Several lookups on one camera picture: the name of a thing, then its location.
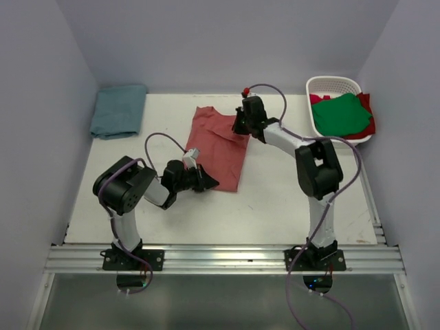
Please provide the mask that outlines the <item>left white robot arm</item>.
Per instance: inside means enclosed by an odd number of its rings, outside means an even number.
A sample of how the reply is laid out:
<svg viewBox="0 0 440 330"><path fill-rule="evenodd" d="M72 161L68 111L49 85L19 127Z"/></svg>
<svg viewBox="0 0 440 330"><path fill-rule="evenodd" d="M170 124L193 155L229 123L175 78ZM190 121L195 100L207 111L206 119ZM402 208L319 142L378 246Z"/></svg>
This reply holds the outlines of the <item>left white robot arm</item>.
<svg viewBox="0 0 440 330"><path fill-rule="evenodd" d="M140 166L141 161L124 156L93 184L93 194L109 215L113 234L111 247L100 253L105 271L162 270L164 251L144 249L137 229L135 208L142 199L167 210L182 191L203 193L219 185L195 156L186 154L183 160L172 159L161 177L151 167Z"/></svg>

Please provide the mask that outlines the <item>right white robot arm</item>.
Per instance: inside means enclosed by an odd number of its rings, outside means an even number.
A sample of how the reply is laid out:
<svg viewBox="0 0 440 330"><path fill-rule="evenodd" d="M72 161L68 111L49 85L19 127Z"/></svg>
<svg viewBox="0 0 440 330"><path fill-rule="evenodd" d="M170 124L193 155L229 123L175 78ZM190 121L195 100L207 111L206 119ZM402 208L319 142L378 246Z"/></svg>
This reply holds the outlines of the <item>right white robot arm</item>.
<svg viewBox="0 0 440 330"><path fill-rule="evenodd" d="M305 247L297 252L294 249L288 251L287 266L295 262L304 263L313 270L329 266L338 253L331 198L335 197L343 179L332 142L306 141L288 134L278 119L267 116L258 96L243 97L242 105L236 108L232 131L250 135L294 158L298 184L309 201L310 231Z"/></svg>

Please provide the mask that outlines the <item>salmon red t shirt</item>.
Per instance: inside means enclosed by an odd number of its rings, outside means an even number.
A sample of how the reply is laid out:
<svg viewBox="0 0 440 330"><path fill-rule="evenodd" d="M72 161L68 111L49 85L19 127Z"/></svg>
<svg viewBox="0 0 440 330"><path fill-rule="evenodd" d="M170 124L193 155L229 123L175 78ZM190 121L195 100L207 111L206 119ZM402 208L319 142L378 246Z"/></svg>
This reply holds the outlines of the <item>salmon red t shirt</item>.
<svg viewBox="0 0 440 330"><path fill-rule="evenodd" d="M199 149L197 163L219 182L215 189L228 193L238 191L250 139L232 130L234 121L214 107L197 107L186 143L187 149Z"/></svg>

